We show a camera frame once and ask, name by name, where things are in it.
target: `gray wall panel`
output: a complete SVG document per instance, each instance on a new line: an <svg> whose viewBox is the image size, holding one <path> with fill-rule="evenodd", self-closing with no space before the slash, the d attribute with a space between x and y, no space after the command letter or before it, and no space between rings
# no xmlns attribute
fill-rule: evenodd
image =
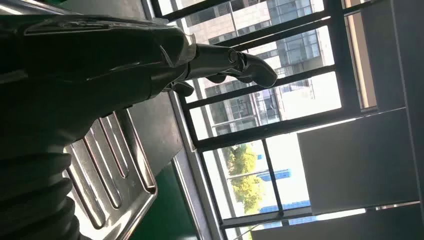
<svg viewBox="0 0 424 240"><path fill-rule="evenodd" d="M417 201L404 109L298 134L312 212Z"/></svg>
<svg viewBox="0 0 424 240"><path fill-rule="evenodd" d="M420 205L252 232L253 240L422 240Z"/></svg>
<svg viewBox="0 0 424 240"><path fill-rule="evenodd" d="M390 1L361 10L366 45L380 111L405 106Z"/></svg>

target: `window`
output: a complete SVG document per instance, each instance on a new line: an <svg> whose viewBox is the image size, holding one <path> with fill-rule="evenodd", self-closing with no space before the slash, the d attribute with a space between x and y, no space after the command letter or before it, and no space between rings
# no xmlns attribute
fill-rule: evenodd
<svg viewBox="0 0 424 240"><path fill-rule="evenodd" d="M280 24L311 14L309 0L269 0L269 16L272 24Z"/></svg>
<svg viewBox="0 0 424 240"><path fill-rule="evenodd" d="M258 31L259 29L267 28L270 25L271 25L270 21L267 20L267 21L263 21L263 22L260 22L260 23L256 23L254 25L243 27L243 28L241 28L237 31L238 31L238 35L242 36L242 35L254 32L254 31Z"/></svg>
<svg viewBox="0 0 424 240"><path fill-rule="evenodd" d="M362 6L343 9L341 0L232 0L198 12L187 8L197 15L177 21L197 43L235 46L263 59L278 76L266 89L233 77L220 84L193 79L188 82L195 96L179 98L227 239L249 229L284 228L321 218L308 207L297 131L361 111L362 89L356 88L348 57L350 22L345 25L336 16L357 13ZM290 218L279 219L282 212ZM238 239L248 240L249 235Z"/></svg>
<svg viewBox="0 0 424 240"><path fill-rule="evenodd" d="M278 50L271 50L271 51L266 51L263 53L259 53L258 55L256 55L256 57L260 58L260 59L269 59L272 57L278 56Z"/></svg>
<svg viewBox="0 0 424 240"><path fill-rule="evenodd" d="M317 37L318 33L323 36L320 40ZM251 48L248 53L259 52L255 55L267 61L275 69L278 77L283 78L333 64L331 44L325 36L328 36L326 26ZM308 58L306 47L311 44L322 46L322 49L318 50L318 56L311 55ZM212 87L205 88L206 97L252 87L252 83L246 84L235 78L232 79L221 84L213 83ZM204 116L210 123L209 125L206 123L206 128L210 129L209 132L202 136L205 138L220 136L340 107L336 75L334 72L329 72L202 106ZM193 119L196 128L204 124L202 118ZM244 123L245 120L241 120L244 118L249 118L249 122Z"/></svg>
<svg viewBox="0 0 424 240"><path fill-rule="evenodd" d="M219 165L215 171L212 167L207 170L211 179L221 180L219 185L223 188L214 187L213 191L215 196L221 196L217 201L221 202L224 219L258 214L265 206L277 205L272 183L262 179L264 174L269 174L262 141L205 152L204 160L209 162L207 166Z"/></svg>
<svg viewBox="0 0 424 240"><path fill-rule="evenodd" d="M225 33L225 34L216 36L216 37L212 37L208 41L209 41L210 45L214 45L214 44L217 44L219 42L223 42L225 40L229 40L229 39L232 39L232 38L235 38L235 37L236 37L236 32L232 31L232 32L229 32L229 33Z"/></svg>
<svg viewBox="0 0 424 240"><path fill-rule="evenodd" d="M230 13L230 7L227 2L219 4L217 6L205 9L203 11L194 13L185 18L187 26L192 27L209 20L215 19L220 16L224 16Z"/></svg>

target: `building window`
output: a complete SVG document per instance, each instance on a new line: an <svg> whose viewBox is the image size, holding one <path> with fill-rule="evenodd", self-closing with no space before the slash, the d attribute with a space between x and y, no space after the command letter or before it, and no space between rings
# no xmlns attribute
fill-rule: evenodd
<svg viewBox="0 0 424 240"><path fill-rule="evenodd" d="M209 107L214 124L228 122L229 118L224 102L213 103Z"/></svg>
<svg viewBox="0 0 424 240"><path fill-rule="evenodd" d="M296 90L300 90L304 88L309 88L310 86L311 85L310 85L309 79L305 79L305 80L293 82L284 86L280 86L280 89L282 93L288 93L288 92L292 92L292 91L296 91Z"/></svg>
<svg viewBox="0 0 424 240"><path fill-rule="evenodd" d="M270 0L267 4L273 25L312 13L309 0Z"/></svg>
<svg viewBox="0 0 424 240"><path fill-rule="evenodd" d="M233 119L240 119L253 115L252 103L249 96L239 96L229 100Z"/></svg>
<svg viewBox="0 0 424 240"><path fill-rule="evenodd" d="M260 29L267 28L269 26L271 26L271 22L268 20L268 21L263 21L263 22L256 23L254 25L250 25L250 26L247 26L247 27L243 27L243 28L241 28L237 31L238 31L238 35L242 36L242 35L246 35L248 33L254 32L254 31L258 31Z"/></svg>
<svg viewBox="0 0 424 240"><path fill-rule="evenodd" d="M321 56L316 30L310 30L276 41L281 66L295 65Z"/></svg>
<svg viewBox="0 0 424 240"><path fill-rule="evenodd" d="M217 43L220 43L235 37L236 37L236 32L232 31L232 32L228 32L228 33L216 36L216 37L209 38L208 41L210 45L215 45Z"/></svg>
<svg viewBox="0 0 424 240"><path fill-rule="evenodd" d="M253 6L253 5L257 4L258 2L259 2L258 0L247 0L247 5Z"/></svg>
<svg viewBox="0 0 424 240"><path fill-rule="evenodd" d="M228 93L231 91L235 91L235 90L239 90L239 89L243 89L245 87L247 87L248 84L241 82L239 80L232 80L232 81L228 81L228 82L223 82L221 84L215 85L215 86L211 86L211 87L207 87L205 88L205 93L206 93L206 97L213 97L219 94L223 94L223 93Z"/></svg>
<svg viewBox="0 0 424 240"><path fill-rule="evenodd" d="M273 89L266 89L254 94L261 125L280 121L280 112Z"/></svg>
<svg viewBox="0 0 424 240"><path fill-rule="evenodd" d="M293 66L285 66L285 67L277 68L275 69L275 73L277 74L279 79L295 74L293 71Z"/></svg>
<svg viewBox="0 0 424 240"><path fill-rule="evenodd" d="M186 17L187 26L191 27L230 13L228 2L219 4Z"/></svg>
<svg viewBox="0 0 424 240"><path fill-rule="evenodd" d="M256 55L256 57L260 58L260 59L269 59L272 57L278 56L278 50L271 50L271 51L266 51L263 53L259 53L258 55Z"/></svg>
<svg viewBox="0 0 424 240"><path fill-rule="evenodd" d="M248 116L246 119L238 119L229 123L220 124L219 126L214 126L216 135L229 134L245 129L251 129L257 126L254 116Z"/></svg>

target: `stainless steel tray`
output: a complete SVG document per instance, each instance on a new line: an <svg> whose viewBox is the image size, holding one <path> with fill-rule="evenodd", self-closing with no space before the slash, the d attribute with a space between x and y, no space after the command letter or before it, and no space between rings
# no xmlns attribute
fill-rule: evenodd
<svg viewBox="0 0 424 240"><path fill-rule="evenodd" d="M80 232L93 240L128 239L156 197L156 182L127 110L98 119L65 148Z"/></svg>

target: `window bar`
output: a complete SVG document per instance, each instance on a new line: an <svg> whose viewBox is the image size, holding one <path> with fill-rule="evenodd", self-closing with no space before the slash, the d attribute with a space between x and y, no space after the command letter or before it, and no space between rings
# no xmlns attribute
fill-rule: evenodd
<svg viewBox="0 0 424 240"><path fill-rule="evenodd" d="M328 25L328 33L336 66L335 75L340 93L341 107L352 113L359 113L361 112L361 106L352 64L342 1L324 0L324 8L328 9L332 20Z"/></svg>
<svg viewBox="0 0 424 240"><path fill-rule="evenodd" d="M216 217L218 218L218 224L221 226L223 224L223 218L221 217L220 209L218 208L217 198L215 196L214 188L212 187L211 176L209 175L208 169L206 167L205 157L203 156L203 153L199 153L199 157L200 157L201 167L204 173L204 178L206 180L206 186L209 190L213 207L215 208Z"/></svg>
<svg viewBox="0 0 424 240"><path fill-rule="evenodd" d="M275 200L278 206L278 213L284 216L283 204L281 203L280 194L277 187L277 179L274 173L273 163L271 162L270 151L266 139L262 139L263 150L265 152L266 164L268 165L269 175L271 176L272 188L274 189Z"/></svg>
<svg viewBox="0 0 424 240"><path fill-rule="evenodd" d="M355 6L345 8L345 9L343 9L343 14L344 14L345 17L347 17L349 15L359 13L361 11L361 9L367 8L367 7L374 5L374 4L381 2L381 1L385 1L385 0L370 0L370 1L366 1L366 2L363 2L363 3L357 4Z"/></svg>
<svg viewBox="0 0 424 240"><path fill-rule="evenodd" d="M290 21L286 21L286 22L282 22L276 25L271 25L269 27L260 29L260 30L256 30L254 32L250 32L248 34L236 37L236 38L232 38L232 39L228 39L222 42L217 43L217 46L223 46L223 47L233 47L233 46L237 46L240 44L244 44L250 41L254 41L272 34L276 34L282 31L286 31L298 26L302 26L305 24L309 24L311 22L315 22L315 21L319 21L320 19L324 18L327 16L327 12L326 11L319 11L319 12L314 12L312 14L306 15L306 16L302 16Z"/></svg>
<svg viewBox="0 0 424 240"><path fill-rule="evenodd" d="M198 136L196 134L195 124L193 123L192 115L190 114L190 109L187 108L186 98L178 95L179 102L181 103L182 114L184 114L185 122L187 123L188 133L190 134L191 141L194 146L198 144Z"/></svg>
<svg viewBox="0 0 424 240"><path fill-rule="evenodd" d="M224 135L199 140L196 147L205 152L218 148L225 148L237 144L248 143L279 134L287 134L294 131L315 127L318 125L334 123L346 119L355 118L360 114L353 114L342 108L320 112L304 117L275 122L257 126L241 131L231 132Z"/></svg>
<svg viewBox="0 0 424 240"><path fill-rule="evenodd" d="M215 7L216 5L220 5L229 1L230 0L203 0L199 3L193 4L193 5L184 7L183 9L176 10L166 15L163 15L161 18L167 19L168 21L173 22L175 20L182 19L189 15L198 13L200 11Z"/></svg>
<svg viewBox="0 0 424 240"><path fill-rule="evenodd" d="M202 99L202 90L200 88L199 79L198 78L193 79L193 85L194 85L194 92L195 92L195 94L197 96L197 99ZM213 136L214 135L214 132L212 131L213 124L209 120L209 116L208 116L208 113L206 111L206 108L205 107L201 107L200 108L200 111L201 111L201 115L202 115L203 120L204 120L204 124L206 125L207 136L208 137Z"/></svg>
<svg viewBox="0 0 424 240"><path fill-rule="evenodd" d="M331 18L314 21L314 22L311 22L311 23L308 23L308 24L305 24L305 25L302 25L302 26L298 26L296 28L291 28L291 29L286 30L286 31L282 31L282 32L279 32L279 33L275 33L273 35L269 35L269 36L266 36L266 37L263 37L263 38L259 38L259 39L256 39L254 41L246 42L246 43L243 43L241 45L234 46L233 48L236 51L244 51L244 50L251 49L251 48L254 48L254 47L258 47L258 46L261 46L261 45L264 45L264 44L275 42L275 41L280 40L280 39L285 39L285 38L288 38L288 37L291 37L291 36L294 36L294 35L297 35L297 34L301 34L301 33L304 33L304 32L310 31L310 30L320 28L322 26L328 25L330 23L330 21L331 21Z"/></svg>
<svg viewBox="0 0 424 240"><path fill-rule="evenodd" d="M317 75L321 75L321 74L326 74L329 72L333 72L336 69L335 65L329 65L329 66L323 66L320 68L316 68L313 70L309 70L309 71L304 71L295 75L290 75L290 76L286 76L283 78L280 78L276 81L276 83L272 86L274 87L278 87L278 86L283 86L286 84L291 84L300 80L304 80L304 79L308 79ZM252 94L261 90L265 90L268 89L266 87L261 87L259 85L252 85L252 86L248 86L242 89L238 89L238 90L234 90L234 91L229 91L229 92L225 92L222 93L220 95L216 95L216 96L210 96L208 98L205 99L200 99L197 101L193 101L190 103L187 103L187 108L188 109L195 109L201 106L205 106L205 105L209 105L209 104L214 104L214 103L218 103L224 100L228 100L228 99L232 99L232 98L236 98L236 97L240 97L243 95L247 95L247 94Z"/></svg>
<svg viewBox="0 0 424 240"><path fill-rule="evenodd" d="M143 9L146 20L151 21L153 19L153 15L152 15L152 12L151 12L153 10L153 6L152 6L152 9L151 9L150 5L148 3L148 0L141 0L141 7Z"/></svg>
<svg viewBox="0 0 424 240"><path fill-rule="evenodd" d="M230 196L230 186L229 186L228 181L226 179L226 174L224 172L223 164L222 164L222 161L220 159L220 156L218 154L217 149L213 150L213 157L215 158L216 168L218 169L219 178L222 182L222 188L223 188L224 193L225 193L225 199L228 203L229 212L231 213L231 217L234 218L234 217L236 217L236 211L234 210L233 202L232 202L231 196Z"/></svg>
<svg viewBox="0 0 424 240"><path fill-rule="evenodd" d="M159 5L159 0L152 0L150 3L151 3L151 8L153 9L154 17L162 18L162 10L161 10L161 5Z"/></svg>
<svg viewBox="0 0 424 240"><path fill-rule="evenodd" d="M177 11L178 10L178 6L177 6L177 2L176 0L169 0L171 2L171 7L172 10ZM184 29L183 28L183 23L181 22L181 19L177 19L176 20L176 25L180 28L180 29Z"/></svg>
<svg viewBox="0 0 424 240"><path fill-rule="evenodd" d="M253 172L248 172L248 173L237 174L237 175L234 175L234 176L229 176L228 179L236 179L236 178L248 177L248 176L252 176L252 175L265 174L265 173L268 173L268 170L253 171Z"/></svg>
<svg viewBox="0 0 424 240"><path fill-rule="evenodd" d="M293 218L302 218L312 216L312 209L310 206L288 209L284 211L284 216L281 216L277 211L260 213L255 215L240 216L222 221L221 229L232 229L257 224L263 224L271 221L282 221Z"/></svg>

